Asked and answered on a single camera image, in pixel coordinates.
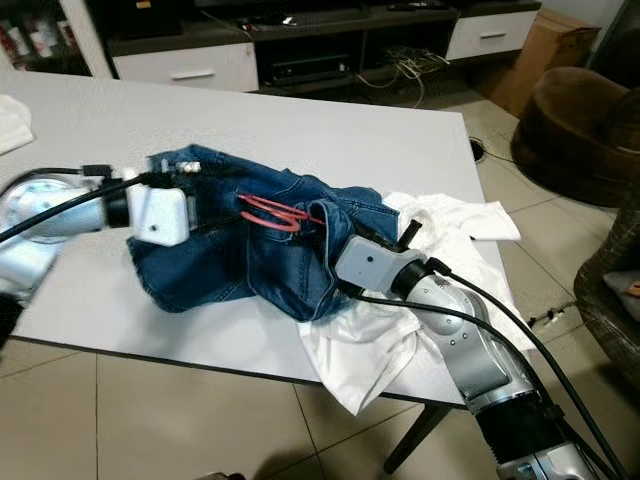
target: tv stand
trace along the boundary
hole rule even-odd
[[[385,45],[427,48],[452,64],[496,56],[517,56],[535,19],[537,0],[490,1],[445,10],[389,11],[387,5],[350,7],[292,14],[290,25],[253,25],[250,32],[202,15],[185,19],[182,33],[164,37],[106,42],[115,76],[198,88],[300,95],[351,85],[357,74],[369,82],[393,77],[395,69],[380,61]],[[286,86],[267,85],[265,62],[320,38],[348,52],[348,72]]]

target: denim fabric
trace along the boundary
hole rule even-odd
[[[199,161],[216,172],[180,185],[196,198],[198,222],[205,225],[186,242],[170,248],[134,238],[127,242],[143,286],[170,312],[257,294],[299,321],[314,320],[346,301],[332,266],[354,233],[353,220],[389,241],[397,237],[397,212],[369,188],[331,188],[310,175],[276,171],[198,145],[149,161],[152,171]],[[294,206],[326,226],[303,220],[299,232],[289,233],[249,223],[241,211],[277,220],[239,200],[240,194]]]

